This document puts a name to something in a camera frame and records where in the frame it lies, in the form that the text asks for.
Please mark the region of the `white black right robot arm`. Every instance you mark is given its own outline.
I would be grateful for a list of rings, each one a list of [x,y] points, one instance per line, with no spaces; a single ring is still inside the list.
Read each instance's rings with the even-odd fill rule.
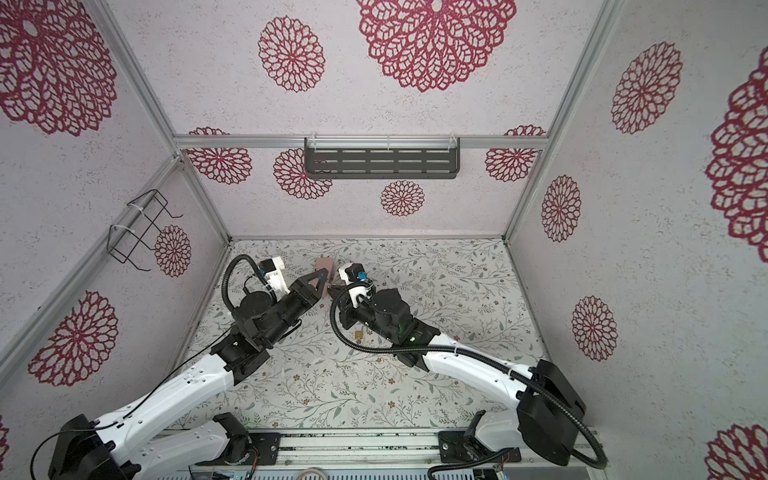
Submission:
[[[357,282],[333,287],[330,295],[330,325],[345,345],[448,376],[505,406],[503,412],[477,413],[464,433],[480,457],[526,446],[554,465],[576,459],[605,466],[605,452],[584,423],[585,403],[552,362],[528,366],[465,346],[416,318],[396,289],[377,291]]]

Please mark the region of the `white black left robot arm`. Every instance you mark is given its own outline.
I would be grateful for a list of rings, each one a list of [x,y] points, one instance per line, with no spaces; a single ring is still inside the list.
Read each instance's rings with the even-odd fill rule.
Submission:
[[[200,462],[238,464],[254,452],[248,429],[231,413],[202,426],[159,434],[198,404],[239,385],[262,367],[276,343],[292,333],[322,297],[325,269],[295,280],[276,303],[256,314],[231,312],[235,324],[194,365],[147,395],[90,420],[78,415],[53,434],[50,479],[152,479]]]

